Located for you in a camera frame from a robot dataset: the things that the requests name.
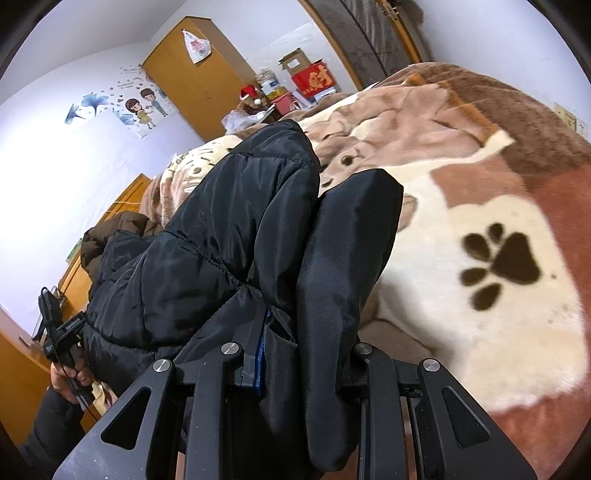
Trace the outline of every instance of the paw print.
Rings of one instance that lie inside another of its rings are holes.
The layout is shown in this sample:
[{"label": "paw print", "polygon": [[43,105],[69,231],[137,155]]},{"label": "paw print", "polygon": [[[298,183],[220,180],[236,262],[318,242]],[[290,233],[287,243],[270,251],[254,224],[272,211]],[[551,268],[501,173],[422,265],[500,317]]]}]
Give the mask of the paw print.
[{"label": "paw print", "polygon": [[[531,285],[541,277],[541,271],[530,248],[526,234],[514,232],[504,238],[505,227],[493,223],[485,238],[479,233],[470,233],[463,238],[464,251],[474,260],[487,262],[487,268],[475,267],[462,271],[460,281],[465,287],[483,282],[490,274],[510,281],[515,285]],[[478,312],[490,309],[500,298],[503,285],[493,282],[474,292],[472,308]]]}]

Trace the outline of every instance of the ceiling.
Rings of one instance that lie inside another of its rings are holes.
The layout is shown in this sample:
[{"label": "ceiling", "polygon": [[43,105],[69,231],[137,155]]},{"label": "ceiling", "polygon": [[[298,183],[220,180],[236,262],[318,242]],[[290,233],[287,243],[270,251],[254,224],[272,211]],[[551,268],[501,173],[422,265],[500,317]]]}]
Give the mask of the ceiling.
[{"label": "ceiling", "polygon": [[148,41],[186,0],[62,0],[0,79],[0,104],[33,80],[93,53]]}]

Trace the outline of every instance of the stuffed toy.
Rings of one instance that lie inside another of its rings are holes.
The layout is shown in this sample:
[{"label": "stuffed toy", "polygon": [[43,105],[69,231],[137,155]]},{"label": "stuffed toy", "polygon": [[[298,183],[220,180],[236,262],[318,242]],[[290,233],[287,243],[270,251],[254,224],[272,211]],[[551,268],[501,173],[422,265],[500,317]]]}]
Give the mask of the stuffed toy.
[{"label": "stuffed toy", "polygon": [[258,86],[247,85],[240,90],[240,103],[236,107],[239,112],[255,115],[269,108],[271,102]]}]

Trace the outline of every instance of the hand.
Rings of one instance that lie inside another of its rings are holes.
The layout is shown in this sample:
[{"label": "hand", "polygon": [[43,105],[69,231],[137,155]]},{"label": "hand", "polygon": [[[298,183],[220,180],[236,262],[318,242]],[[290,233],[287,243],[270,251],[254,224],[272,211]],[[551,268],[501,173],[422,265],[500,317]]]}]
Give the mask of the hand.
[{"label": "hand", "polygon": [[68,402],[73,404],[77,404],[78,400],[70,389],[68,380],[66,380],[66,376],[72,379],[77,379],[78,382],[80,382],[80,385],[83,387],[92,385],[92,382],[94,381],[94,378],[92,377],[90,370],[88,370],[83,358],[80,358],[76,362],[76,369],[67,367],[65,365],[62,369],[62,365],[60,364],[51,364],[50,374],[51,385],[53,386],[54,390],[64,397]]}]

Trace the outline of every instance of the red box with chinese character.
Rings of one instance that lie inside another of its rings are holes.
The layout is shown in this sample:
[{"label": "red box with chinese character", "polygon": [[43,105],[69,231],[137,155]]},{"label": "red box with chinese character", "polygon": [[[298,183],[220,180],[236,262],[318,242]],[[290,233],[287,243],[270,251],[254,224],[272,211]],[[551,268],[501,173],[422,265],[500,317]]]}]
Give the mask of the red box with chinese character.
[{"label": "red box with chinese character", "polygon": [[323,61],[313,63],[291,79],[306,98],[312,98],[322,90],[336,86],[335,79]]}]

